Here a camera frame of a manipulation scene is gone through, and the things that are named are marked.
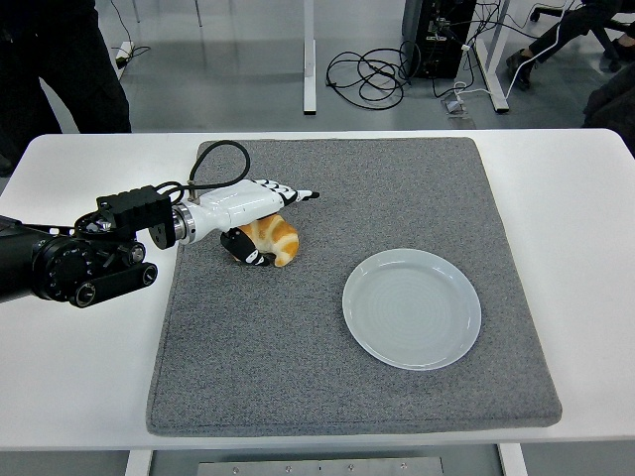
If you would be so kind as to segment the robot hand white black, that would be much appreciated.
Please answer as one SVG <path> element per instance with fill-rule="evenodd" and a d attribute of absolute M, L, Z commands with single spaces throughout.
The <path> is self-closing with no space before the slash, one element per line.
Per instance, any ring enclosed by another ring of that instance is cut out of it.
<path fill-rule="evenodd" d="M 185 205 L 184 243 L 195 243 L 212 231 L 237 261 L 251 266 L 282 268 L 298 254 L 299 234 L 280 210 L 319 197 L 312 190 L 294 189 L 267 179 L 244 179 L 207 192 Z"/>

